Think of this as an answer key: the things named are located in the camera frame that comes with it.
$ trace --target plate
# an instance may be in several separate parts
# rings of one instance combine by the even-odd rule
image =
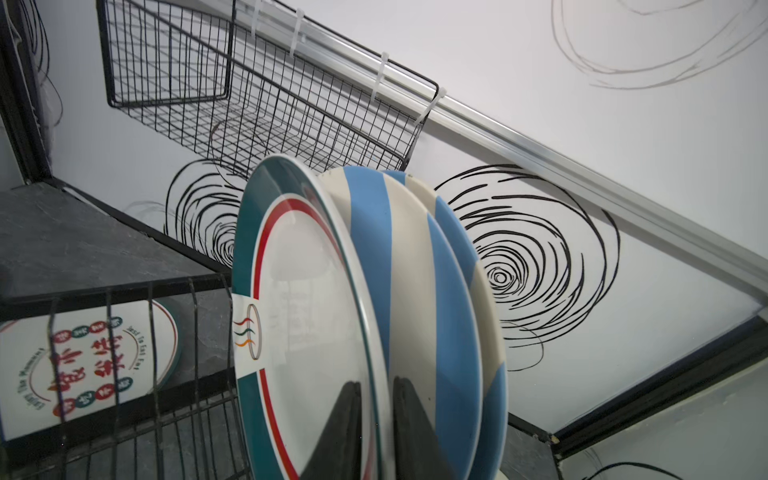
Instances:
[[[112,334],[118,364],[120,403],[152,392],[152,346],[149,304],[112,307]],[[157,383],[168,378],[178,360],[176,322],[153,302],[157,342]],[[48,319],[36,316],[0,326],[0,419],[4,440],[57,425],[54,368],[48,348]],[[53,331],[64,418],[69,421],[114,405],[107,308],[59,313]]]
[[[502,463],[507,436],[507,372],[504,345],[491,285],[466,230],[448,204],[429,185],[401,171],[385,172],[426,207],[442,229],[472,298],[482,355],[482,421],[470,480],[493,480]]]
[[[248,180],[232,283],[253,477],[298,478],[342,387],[357,382],[361,471],[395,478],[391,403],[366,278],[333,201],[300,162],[267,157]]]
[[[467,478],[481,418],[481,360],[472,303],[455,255],[426,208],[397,180],[365,167],[320,180],[355,244],[379,323],[389,382],[410,379],[457,480]]]

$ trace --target wire basket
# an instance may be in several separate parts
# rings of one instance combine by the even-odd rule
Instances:
[[[270,153],[315,171],[404,170],[423,122],[235,22],[145,0],[98,0],[110,106],[251,172]],[[437,84],[433,84],[435,94]]]

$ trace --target plate logo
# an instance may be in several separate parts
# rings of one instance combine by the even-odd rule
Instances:
[[[240,322],[233,321],[233,323],[235,324],[233,332],[238,337],[235,339],[235,345],[238,347],[248,347],[250,358],[258,360],[261,356],[261,319],[259,318],[259,310],[255,305],[249,303],[246,309],[246,317]]]

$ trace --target blue and white striped plate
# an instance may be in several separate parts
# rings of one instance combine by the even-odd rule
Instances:
[[[394,178],[365,167],[320,175],[355,244],[389,385],[410,379],[457,480],[477,448],[482,372],[472,301],[445,234]]]
[[[466,230],[437,192],[405,172],[386,173],[416,195],[435,218],[451,244],[469,288],[480,337],[483,388],[480,439],[469,479],[493,480],[502,463],[507,436],[507,368],[491,285]]]

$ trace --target red stripe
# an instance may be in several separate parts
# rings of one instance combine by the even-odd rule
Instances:
[[[256,253],[256,265],[253,268],[253,298],[255,298],[256,300],[259,299],[261,263],[264,257],[264,250],[266,248],[266,239],[269,238],[270,233],[272,232],[272,229],[274,228],[275,223],[277,223],[278,219],[281,216],[283,216],[283,214],[287,214],[291,210],[297,210],[299,212],[302,212],[312,217],[317,222],[317,224],[323,228],[323,231],[326,233],[328,238],[330,238],[331,243],[333,244],[333,248],[335,248],[336,253],[339,254],[339,258],[342,258],[341,252],[339,251],[339,247],[336,245],[336,239],[333,238],[333,235],[331,234],[331,231],[328,229],[326,222],[323,221],[322,218],[320,218],[320,215],[317,214],[315,209],[313,209],[309,204],[305,203],[304,201],[299,200],[298,198],[287,198],[282,202],[280,202],[279,204],[275,205],[275,207],[270,212],[270,215],[266,218],[266,221],[264,222],[264,228],[261,232],[261,238],[259,239],[259,248]]]
[[[280,460],[283,461],[283,467],[286,469],[288,478],[290,480],[299,480],[299,476],[296,474],[296,469],[293,467],[293,463],[290,462],[286,446],[283,445],[283,438],[280,436],[280,430],[277,428],[277,421],[275,420],[275,412],[272,410],[272,399],[270,399],[270,388],[266,386],[266,372],[264,369],[259,370],[259,377],[261,378],[261,389],[264,392],[264,403],[266,404],[266,416],[270,420],[270,428],[272,429],[272,435],[275,437],[275,445],[277,445],[277,453],[280,454]]]

